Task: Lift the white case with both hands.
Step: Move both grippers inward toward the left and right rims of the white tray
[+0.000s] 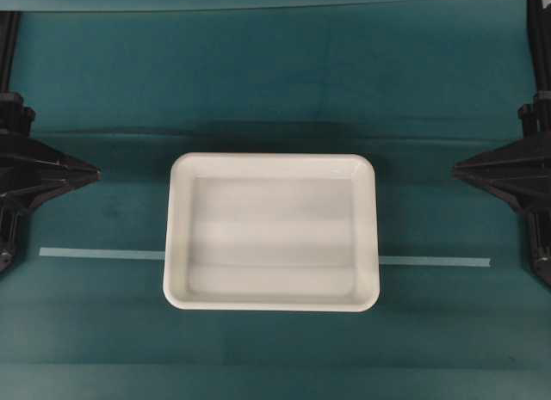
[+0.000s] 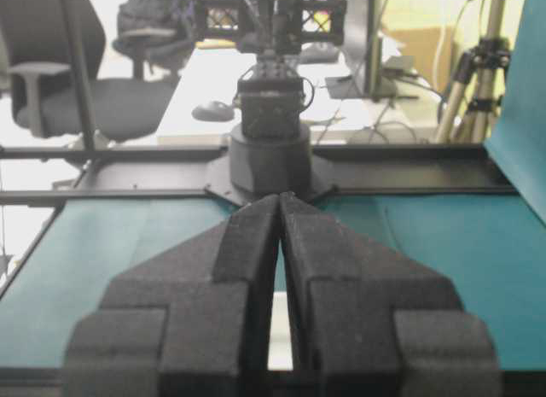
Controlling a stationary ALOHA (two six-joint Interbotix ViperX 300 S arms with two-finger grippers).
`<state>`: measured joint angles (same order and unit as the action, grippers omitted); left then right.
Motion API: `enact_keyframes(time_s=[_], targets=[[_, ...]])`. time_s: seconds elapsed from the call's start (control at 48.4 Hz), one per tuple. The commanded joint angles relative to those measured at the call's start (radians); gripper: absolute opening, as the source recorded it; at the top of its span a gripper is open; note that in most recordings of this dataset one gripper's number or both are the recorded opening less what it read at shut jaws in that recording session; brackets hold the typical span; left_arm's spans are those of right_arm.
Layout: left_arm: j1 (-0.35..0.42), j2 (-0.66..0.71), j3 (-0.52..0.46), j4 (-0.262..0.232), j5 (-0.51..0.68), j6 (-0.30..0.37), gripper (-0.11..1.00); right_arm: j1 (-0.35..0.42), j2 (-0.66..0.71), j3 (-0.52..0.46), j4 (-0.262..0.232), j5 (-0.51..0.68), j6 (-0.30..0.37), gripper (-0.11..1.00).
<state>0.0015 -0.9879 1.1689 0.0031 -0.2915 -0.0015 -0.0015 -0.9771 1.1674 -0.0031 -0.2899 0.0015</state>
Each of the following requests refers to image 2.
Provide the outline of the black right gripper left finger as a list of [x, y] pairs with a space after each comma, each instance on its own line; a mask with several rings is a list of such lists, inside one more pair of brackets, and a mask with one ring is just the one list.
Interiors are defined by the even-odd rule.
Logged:
[[279, 238], [267, 196], [121, 272], [74, 327], [62, 393], [265, 394]]

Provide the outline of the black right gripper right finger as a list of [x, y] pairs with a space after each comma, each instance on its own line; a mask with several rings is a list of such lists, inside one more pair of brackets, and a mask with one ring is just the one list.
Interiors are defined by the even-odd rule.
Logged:
[[486, 324], [445, 275], [280, 198], [293, 366], [323, 396], [498, 396]]

